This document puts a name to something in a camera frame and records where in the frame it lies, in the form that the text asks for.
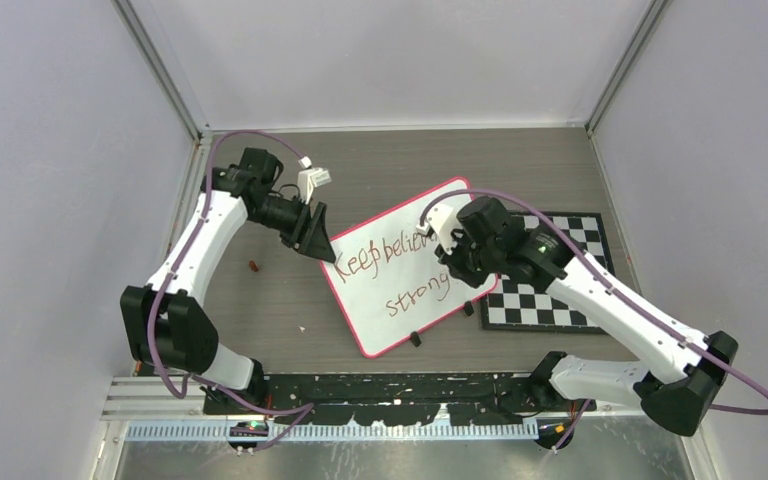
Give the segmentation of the pink framed whiteboard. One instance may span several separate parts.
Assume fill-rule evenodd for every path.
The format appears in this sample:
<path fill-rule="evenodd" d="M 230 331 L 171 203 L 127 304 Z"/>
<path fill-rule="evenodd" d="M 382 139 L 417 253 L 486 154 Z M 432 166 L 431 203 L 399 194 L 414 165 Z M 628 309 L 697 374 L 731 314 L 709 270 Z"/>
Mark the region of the pink framed whiteboard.
<path fill-rule="evenodd" d="M 416 225 L 430 201 L 469 181 L 454 177 L 331 239 L 333 263 L 320 266 L 360 349 L 376 358 L 495 289 L 491 275 L 477 288 L 438 263 L 435 237 Z"/>

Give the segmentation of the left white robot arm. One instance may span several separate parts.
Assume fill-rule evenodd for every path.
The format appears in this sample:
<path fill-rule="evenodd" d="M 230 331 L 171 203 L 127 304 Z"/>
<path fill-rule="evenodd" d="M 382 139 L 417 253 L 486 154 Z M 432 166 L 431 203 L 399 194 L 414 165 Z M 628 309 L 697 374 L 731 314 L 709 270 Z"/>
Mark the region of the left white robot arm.
<path fill-rule="evenodd" d="M 326 231 L 327 206 L 315 203 L 316 188 L 330 183 L 330 172 L 308 157 L 284 196 L 277 184 L 283 163 L 272 153 L 247 148 L 236 164 L 206 174 L 192 217 L 163 264 L 142 286 L 128 286 L 120 297 L 128 347 L 133 359 L 158 375 L 172 370 L 206 382 L 240 412 L 258 412 L 267 398 L 262 364 L 223 345 L 202 303 L 230 241 L 247 223 L 275 231 L 296 253 L 332 263 L 336 259 Z"/>

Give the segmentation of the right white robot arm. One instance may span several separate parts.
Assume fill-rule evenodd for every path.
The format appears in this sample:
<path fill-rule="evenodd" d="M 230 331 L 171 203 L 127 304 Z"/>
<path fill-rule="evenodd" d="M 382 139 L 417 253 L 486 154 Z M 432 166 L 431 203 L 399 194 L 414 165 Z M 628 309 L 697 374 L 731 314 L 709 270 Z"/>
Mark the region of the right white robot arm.
<path fill-rule="evenodd" d="M 680 436 L 694 435 L 728 376 L 737 341 L 705 334 L 652 306 L 619 282 L 582 244 L 545 215 L 529 228 L 493 196 L 453 208 L 436 198 L 417 230 L 435 236 L 438 262 L 473 287 L 489 277 L 526 284 L 560 301 L 624 345 L 633 362 L 599 361 L 549 352 L 529 376 L 544 410 L 596 400 L 640 408 Z"/>

